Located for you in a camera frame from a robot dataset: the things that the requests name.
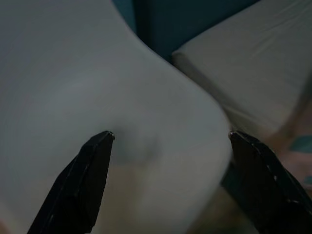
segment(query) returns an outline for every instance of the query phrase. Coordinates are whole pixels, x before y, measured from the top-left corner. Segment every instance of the white fabric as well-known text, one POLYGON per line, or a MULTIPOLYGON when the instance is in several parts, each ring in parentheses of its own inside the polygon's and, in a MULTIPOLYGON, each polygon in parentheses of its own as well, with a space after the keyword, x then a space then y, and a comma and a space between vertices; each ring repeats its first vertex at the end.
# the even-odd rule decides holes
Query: white fabric
POLYGON ((261 0, 184 44, 176 67, 259 138, 294 111, 312 70, 312 1, 261 0))
POLYGON ((0 220, 26 233, 83 143, 111 130, 93 233, 185 233, 231 156, 219 105, 108 0, 5 0, 0 16, 0 220))

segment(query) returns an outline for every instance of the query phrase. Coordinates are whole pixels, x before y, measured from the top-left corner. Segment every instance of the teal background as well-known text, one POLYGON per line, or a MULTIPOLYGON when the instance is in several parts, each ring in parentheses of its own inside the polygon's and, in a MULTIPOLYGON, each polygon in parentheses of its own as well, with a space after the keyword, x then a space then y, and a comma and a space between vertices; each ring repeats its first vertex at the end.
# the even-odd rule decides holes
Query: teal background
POLYGON ((129 26, 156 53, 171 53, 258 0, 113 0, 129 26))

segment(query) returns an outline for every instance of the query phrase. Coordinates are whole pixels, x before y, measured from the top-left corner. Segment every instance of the black plastic piece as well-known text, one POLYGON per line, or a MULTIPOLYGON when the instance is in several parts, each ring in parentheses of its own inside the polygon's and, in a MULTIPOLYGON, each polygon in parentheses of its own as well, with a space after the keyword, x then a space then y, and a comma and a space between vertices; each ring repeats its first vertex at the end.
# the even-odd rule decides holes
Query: black plastic piece
POLYGON ((275 153, 242 132, 230 133, 230 140, 234 161, 222 184, 256 229, 262 234, 311 234, 312 201, 275 153))
POLYGON ((84 234, 96 223, 114 135, 90 138, 59 174, 28 234, 84 234))

